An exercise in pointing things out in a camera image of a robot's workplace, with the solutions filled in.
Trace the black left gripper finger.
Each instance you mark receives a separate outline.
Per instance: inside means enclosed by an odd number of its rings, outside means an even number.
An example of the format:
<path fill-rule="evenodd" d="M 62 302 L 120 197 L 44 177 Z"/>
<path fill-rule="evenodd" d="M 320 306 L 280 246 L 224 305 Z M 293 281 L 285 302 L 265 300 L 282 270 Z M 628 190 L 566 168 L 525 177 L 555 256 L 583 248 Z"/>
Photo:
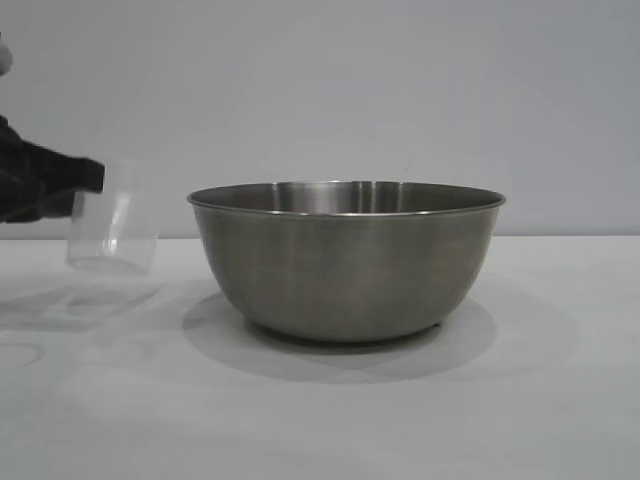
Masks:
<path fill-rule="evenodd" d="M 22 139 L 1 117 L 1 197 L 12 200 L 64 191 L 101 193 L 105 166 Z"/>
<path fill-rule="evenodd" d="M 60 191 L 25 198 L 1 198 L 1 223 L 35 223 L 45 219 L 66 219 L 73 213 L 76 192 Z"/>

